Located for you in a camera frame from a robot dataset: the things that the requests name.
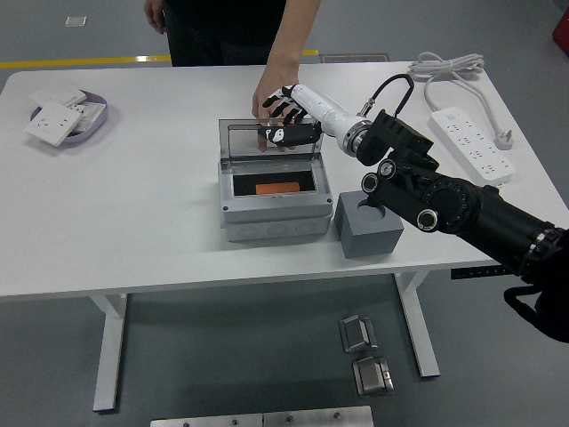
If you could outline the person's left hand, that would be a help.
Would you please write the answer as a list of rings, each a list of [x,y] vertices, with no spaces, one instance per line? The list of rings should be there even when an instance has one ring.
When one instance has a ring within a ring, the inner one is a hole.
[[[257,84],[252,95],[252,115],[258,119],[267,119],[271,109],[265,108],[263,103],[282,86],[295,85],[299,83],[298,69],[280,69],[267,66]]]

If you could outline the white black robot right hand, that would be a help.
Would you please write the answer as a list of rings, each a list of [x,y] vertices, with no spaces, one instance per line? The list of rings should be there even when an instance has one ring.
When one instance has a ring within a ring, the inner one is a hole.
[[[284,124],[298,123],[309,116],[320,123],[322,131],[335,137],[339,147],[349,152],[348,146],[355,136],[368,128],[368,119],[348,113],[343,107],[323,94],[306,85],[283,86],[273,92],[263,103],[263,108],[271,108],[271,117],[280,116],[283,112]]]

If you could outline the person's right hand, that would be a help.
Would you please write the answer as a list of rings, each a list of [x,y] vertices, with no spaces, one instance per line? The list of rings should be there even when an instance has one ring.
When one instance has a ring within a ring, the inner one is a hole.
[[[146,0],[143,5],[148,24],[160,35],[166,31],[164,0]]]

